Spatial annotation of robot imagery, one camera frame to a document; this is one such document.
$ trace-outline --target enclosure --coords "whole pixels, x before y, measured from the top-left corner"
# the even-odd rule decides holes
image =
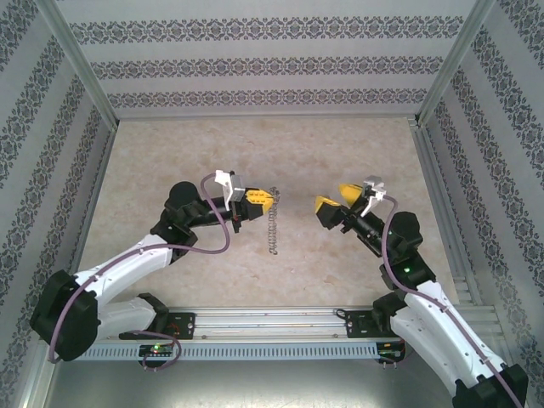
[[[377,175],[418,216],[447,296],[525,369],[527,405],[544,405],[543,6],[2,0],[0,406],[91,405],[96,389],[108,407],[451,406],[417,354],[396,371],[188,359],[156,377],[115,359],[45,363],[28,320],[47,278],[129,248],[174,184],[217,169],[271,191],[273,213],[244,222],[226,253],[190,253],[117,299],[293,314],[297,336],[334,308],[371,306],[389,292],[382,261],[322,228],[315,197],[341,201],[340,184]],[[198,247],[223,245],[218,226],[195,232]],[[220,332],[199,330],[195,347]]]

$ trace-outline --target floor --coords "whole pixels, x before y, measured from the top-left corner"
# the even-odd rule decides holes
[[[104,262],[148,233],[172,185],[199,184],[216,169],[235,170],[246,186],[280,192],[277,255],[268,217],[244,223],[224,254],[190,253],[140,280],[120,299],[151,292],[168,306],[368,305],[388,292],[375,258],[355,237],[326,230],[317,195],[341,200],[337,186],[381,176],[401,210],[419,217],[420,252],[456,303],[428,191],[408,122],[394,119],[212,119],[121,122],[80,270]],[[212,183],[213,196],[221,196]],[[389,210],[382,204],[376,213]],[[220,227],[195,229],[197,246],[219,248]]]

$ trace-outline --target coil spring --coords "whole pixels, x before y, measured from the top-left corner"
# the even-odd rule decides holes
[[[269,209],[269,252],[272,255],[278,254],[278,239],[276,219],[278,217],[278,203],[280,202],[280,191],[275,187],[269,190],[269,193],[274,197],[274,204]]]

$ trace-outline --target wall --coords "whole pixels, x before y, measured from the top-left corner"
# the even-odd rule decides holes
[[[427,130],[463,244],[544,405],[544,2],[495,3]]]
[[[70,269],[111,129],[32,0],[0,1],[0,407],[37,340],[43,282]]]
[[[121,118],[415,114],[474,0],[65,0]]]

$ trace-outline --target marble-textured surface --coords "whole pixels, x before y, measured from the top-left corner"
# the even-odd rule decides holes
[[[375,258],[355,237],[326,230],[317,195],[341,200],[337,185],[383,178],[401,210],[422,224],[421,253],[453,302],[457,296],[406,119],[270,118],[121,122],[85,246],[81,269],[133,245],[161,213],[172,185],[199,184],[233,169],[246,186],[280,191],[278,255],[268,249],[268,218],[245,222],[224,254],[189,253],[129,287],[168,306],[361,305],[388,292]],[[211,183],[213,196],[220,196]],[[389,204],[376,211],[388,213]],[[219,248],[220,227],[195,229],[197,246]]]

